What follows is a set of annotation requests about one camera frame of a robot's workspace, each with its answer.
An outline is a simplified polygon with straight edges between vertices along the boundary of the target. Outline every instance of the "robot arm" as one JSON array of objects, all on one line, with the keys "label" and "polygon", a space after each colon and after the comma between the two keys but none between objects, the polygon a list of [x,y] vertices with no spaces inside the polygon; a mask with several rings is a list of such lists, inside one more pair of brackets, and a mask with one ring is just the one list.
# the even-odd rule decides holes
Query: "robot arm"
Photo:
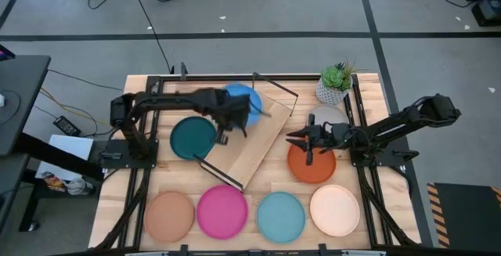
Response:
[{"label": "robot arm", "polygon": [[[306,164],[312,163],[312,149],[357,150],[371,157],[392,142],[422,127],[439,128],[449,126],[461,115],[454,108],[447,96],[426,96],[418,99],[411,106],[367,127],[355,127],[350,124],[315,124],[315,116],[310,114],[308,125],[288,135],[306,139],[287,139],[288,142],[308,152]],[[330,132],[325,125],[331,126]]]},{"label": "robot arm", "polygon": [[245,132],[251,111],[249,95],[231,96],[225,89],[201,88],[191,93],[148,95],[145,92],[125,94],[111,102],[110,124],[120,129],[128,141],[129,153],[141,159],[149,154],[146,136],[140,133],[135,123],[143,114],[153,110],[195,110],[202,115],[211,115],[218,134],[216,143],[226,144],[224,131],[233,127]]}]

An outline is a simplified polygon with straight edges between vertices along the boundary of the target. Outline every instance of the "concrete floor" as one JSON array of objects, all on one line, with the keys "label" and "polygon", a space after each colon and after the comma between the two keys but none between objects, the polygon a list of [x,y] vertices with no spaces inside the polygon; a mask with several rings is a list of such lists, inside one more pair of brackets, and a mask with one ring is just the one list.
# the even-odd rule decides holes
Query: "concrete floor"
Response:
[{"label": "concrete floor", "polygon": [[[8,2],[0,0],[0,13]],[[142,2],[157,33],[162,34],[221,33],[222,29],[227,33],[369,33],[362,0]],[[369,2],[379,32],[501,31],[501,27],[478,27],[469,9],[452,7],[444,0]],[[3,26],[0,23],[0,42],[16,54],[50,55],[53,70],[121,87],[127,74],[167,73],[156,41],[37,41],[37,36],[52,35],[57,40],[64,35],[128,34],[134,39],[134,34],[144,34],[148,38],[153,33],[148,26],[137,0],[108,0],[97,10],[88,9],[87,0],[16,0]],[[27,35],[27,39],[16,41],[20,38],[15,36],[21,35]],[[378,59],[371,35],[364,36],[203,39],[201,35],[160,43],[171,65],[183,61],[190,73],[319,72],[345,57],[356,59],[359,71],[380,72],[381,53]],[[383,38],[381,44],[400,107],[440,92],[451,96],[463,113],[453,126],[424,129],[409,136],[411,149],[421,153],[414,164],[423,198],[426,182],[501,187],[497,159],[501,149],[496,144],[501,132],[501,124],[496,123],[501,111],[501,38]],[[61,102],[84,108],[104,121],[110,100],[117,96],[117,92],[56,74],[48,75],[44,87]],[[489,87],[499,92],[491,93]],[[391,93],[391,87],[385,88]],[[44,97],[39,97],[36,105],[56,116],[63,114],[84,132],[92,132],[91,122],[63,112]],[[100,125],[99,130],[104,132],[107,126]],[[52,118],[38,110],[32,111],[24,131],[44,140],[59,133]],[[32,233],[18,233],[29,193],[30,189],[22,189],[17,194],[0,236],[1,255],[48,255],[87,247],[97,200],[44,201],[36,213],[42,227]],[[425,208],[430,212],[428,203]],[[431,225],[430,215],[427,220]]]}]

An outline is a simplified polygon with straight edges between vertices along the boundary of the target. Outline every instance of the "white pot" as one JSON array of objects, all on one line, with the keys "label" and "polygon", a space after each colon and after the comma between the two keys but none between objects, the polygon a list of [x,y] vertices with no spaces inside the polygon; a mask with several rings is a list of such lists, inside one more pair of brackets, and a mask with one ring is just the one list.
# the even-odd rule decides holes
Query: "white pot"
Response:
[{"label": "white pot", "polygon": [[[353,86],[353,78],[350,77],[350,88]],[[350,88],[341,92],[334,88],[327,88],[323,85],[322,78],[316,86],[316,97],[321,103],[337,105],[342,102],[344,97],[350,92]]]}]

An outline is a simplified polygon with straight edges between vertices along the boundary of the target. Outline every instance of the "teal plate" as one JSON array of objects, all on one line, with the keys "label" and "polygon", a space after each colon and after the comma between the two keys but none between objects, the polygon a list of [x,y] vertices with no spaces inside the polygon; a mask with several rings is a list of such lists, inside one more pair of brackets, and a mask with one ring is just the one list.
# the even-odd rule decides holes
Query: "teal plate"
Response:
[{"label": "teal plate", "polygon": [[216,129],[207,119],[187,117],[177,123],[171,133],[171,148],[186,160],[194,160],[194,154],[205,158],[214,146]]},{"label": "teal plate", "polygon": [[306,214],[294,195],[274,192],[259,203],[257,222],[266,239],[274,243],[291,243],[303,232]]}]

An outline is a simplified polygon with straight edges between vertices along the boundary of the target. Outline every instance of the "paper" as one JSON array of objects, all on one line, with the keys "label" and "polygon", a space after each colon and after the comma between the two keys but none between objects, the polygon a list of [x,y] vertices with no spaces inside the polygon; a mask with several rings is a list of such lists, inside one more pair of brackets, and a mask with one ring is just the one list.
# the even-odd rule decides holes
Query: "paper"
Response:
[{"label": "paper", "polygon": [[[71,153],[76,157],[80,157],[81,159],[87,160],[89,154],[91,153],[93,142],[93,139],[77,138],[67,135],[52,135],[49,140],[49,145]],[[61,167],[52,165],[44,161],[40,162],[35,178],[42,178],[41,174],[47,171],[53,173],[57,178],[65,181],[71,181],[76,178],[81,178],[80,174],[64,170]]]}]

